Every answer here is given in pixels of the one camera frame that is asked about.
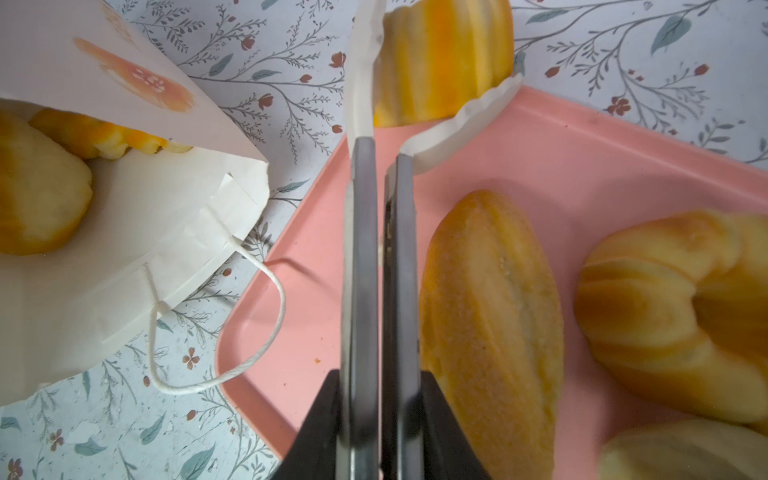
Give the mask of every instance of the paper bag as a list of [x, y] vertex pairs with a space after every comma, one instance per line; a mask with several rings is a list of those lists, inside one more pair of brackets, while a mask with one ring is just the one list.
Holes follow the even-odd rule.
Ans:
[[194, 148], [96, 160], [75, 236], [0, 254], [0, 405], [91, 368], [214, 273], [258, 221], [266, 161], [102, 0], [0, 3], [0, 108], [75, 111]]

